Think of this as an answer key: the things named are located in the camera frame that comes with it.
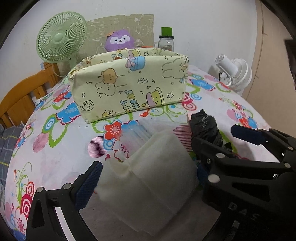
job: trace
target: wooden headboard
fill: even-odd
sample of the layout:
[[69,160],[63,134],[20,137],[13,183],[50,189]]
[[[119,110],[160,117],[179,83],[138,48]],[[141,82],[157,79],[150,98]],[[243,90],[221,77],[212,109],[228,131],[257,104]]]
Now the wooden headboard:
[[35,109],[30,92],[39,99],[47,95],[45,83],[49,83],[52,88],[61,79],[55,75],[55,73],[60,75],[57,64],[44,62],[44,68],[37,74],[19,82],[0,103],[0,124],[5,128],[18,126],[21,122],[26,124]]

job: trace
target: green fan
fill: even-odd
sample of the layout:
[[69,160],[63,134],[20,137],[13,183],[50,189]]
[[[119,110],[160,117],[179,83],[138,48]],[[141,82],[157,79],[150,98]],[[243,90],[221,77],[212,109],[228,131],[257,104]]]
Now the green fan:
[[77,64],[76,53],[86,37],[86,21],[79,13],[61,12],[49,19],[38,33],[36,49],[48,63]]

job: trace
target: fabric storage basket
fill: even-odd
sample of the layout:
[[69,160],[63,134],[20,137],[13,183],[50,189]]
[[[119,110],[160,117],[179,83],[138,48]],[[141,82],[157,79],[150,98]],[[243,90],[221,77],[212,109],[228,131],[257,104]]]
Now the fabric storage basket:
[[87,123],[183,100],[189,60],[157,48],[90,56],[69,73],[73,98]]

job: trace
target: purple plush toy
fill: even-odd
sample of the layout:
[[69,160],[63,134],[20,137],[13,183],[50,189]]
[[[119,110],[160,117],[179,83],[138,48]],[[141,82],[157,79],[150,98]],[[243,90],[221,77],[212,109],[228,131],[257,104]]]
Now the purple plush toy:
[[130,33],[125,30],[114,32],[111,36],[107,37],[105,49],[108,52],[117,51],[119,49],[132,49],[135,47],[135,40]]

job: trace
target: metal screw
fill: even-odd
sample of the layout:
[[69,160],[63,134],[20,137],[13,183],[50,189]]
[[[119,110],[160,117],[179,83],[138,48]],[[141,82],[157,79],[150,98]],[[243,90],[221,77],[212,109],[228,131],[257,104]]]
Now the metal screw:
[[69,189],[71,187],[71,183],[66,183],[63,185],[64,189]]
[[211,182],[211,183],[218,183],[220,182],[220,177],[216,174],[211,174],[207,177],[207,179]]
[[43,190],[43,187],[38,187],[36,192],[42,192],[42,190]]
[[289,163],[284,164],[286,168],[291,168],[291,165]]
[[223,153],[217,153],[216,156],[217,156],[218,158],[224,158],[224,157],[225,157],[225,155],[224,155]]

